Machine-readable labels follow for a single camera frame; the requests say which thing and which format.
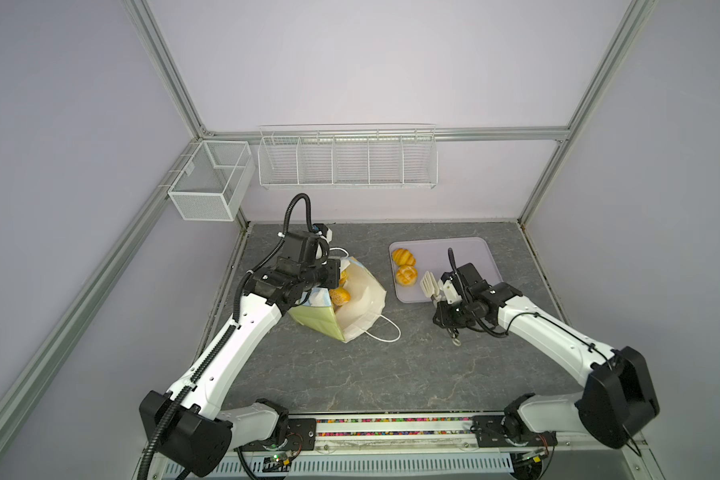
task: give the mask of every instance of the gray countertop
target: gray countertop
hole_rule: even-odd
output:
[[[292,230],[300,227],[292,220]],[[516,224],[330,227],[331,245],[345,248],[360,260],[387,290],[384,314],[398,324],[401,339],[383,343],[361,335],[343,343],[286,315],[240,371],[224,409],[247,406],[263,397],[302,413],[501,410],[524,393],[568,393],[580,388],[562,367],[516,336],[496,339],[465,330],[459,337],[462,345],[455,346],[447,332],[432,323],[430,302],[403,303],[394,294],[391,243],[480,236],[488,242],[504,281],[554,315],[552,300]],[[279,225],[252,225],[239,272],[269,253],[280,229]],[[237,275],[230,292],[239,279]],[[231,313],[231,296],[222,318]],[[371,331],[381,338],[397,335],[384,319]]]

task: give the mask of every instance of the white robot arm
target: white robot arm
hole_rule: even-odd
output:
[[[504,410],[501,434],[522,446],[542,432],[589,433],[620,448],[659,414],[659,403],[643,356],[630,347],[616,350],[554,318],[507,283],[489,285],[472,264],[442,275],[445,299],[436,303],[433,322],[458,338],[469,328],[502,338],[528,341],[562,366],[582,392],[523,395]]]
[[[306,204],[307,230],[290,232],[291,212],[299,200]],[[219,418],[235,377],[282,315],[312,288],[338,287],[340,261],[328,258],[331,231],[312,223],[305,194],[291,200],[279,236],[272,252],[241,279],[230,319],[200,358],[166,393],[149,392],[139,406],[150,441],[138,480],[146,480],[158,451],[184,466],[183,475],[201,477],[211,473],[229,448],[255,440],[278,446],[285,442],[288,410],[264,398]]]

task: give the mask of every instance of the pastry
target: pastry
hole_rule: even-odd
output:
[[[403,265],[398,268],[398,272],[394,274],[394,279],[397,283],[400,283],[403,286],[411,286],[415,284],[417,277],[418,272],[416,271],[416,267],[413,265]]]
[[[413,266],[416,264],[416,259],[413,258],[413,254],[405,248],[398,248],[397,250],[392,252],[392,259],[396,264],[398,264],[398,266]]]
[[[349,292],[341,287],[329,290],[328,294],[331,296],[331,303],[334,306],[342,306],[350,301]]]

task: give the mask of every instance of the wire basket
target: wire basket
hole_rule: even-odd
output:
[[[265,188],[434,187],[434,129],[269,134],[259,147]]]
[[[248,142],[203,140],[168,195],[184,220],[233,221],[255,169]]]

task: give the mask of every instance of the gray tray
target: gray tray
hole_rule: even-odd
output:
[[[403,286],[397,282],[394,283],[394,294],[397,295],[398,300],[404,303],[430,301],[429,298],[424,296],[419,282],[422,281],[426,271],[432,272],[436,280],[440,280],[440,276],[445,272],[451,271],[451,265],[448,263],[449,247],[454,249],[456,266],[473,264],[489,284],[495,285],[501,282],[501,274],[499,269],[496,268],[488,244],[478,236],[394,242],[389,246],[389,262],[392,264],[392,274],[398,271],[398,266],[392,261],[392,252],[398,248],[407,248],[411,251],[416,259],[416,270],[418,270],[418,279],[415,284]]]

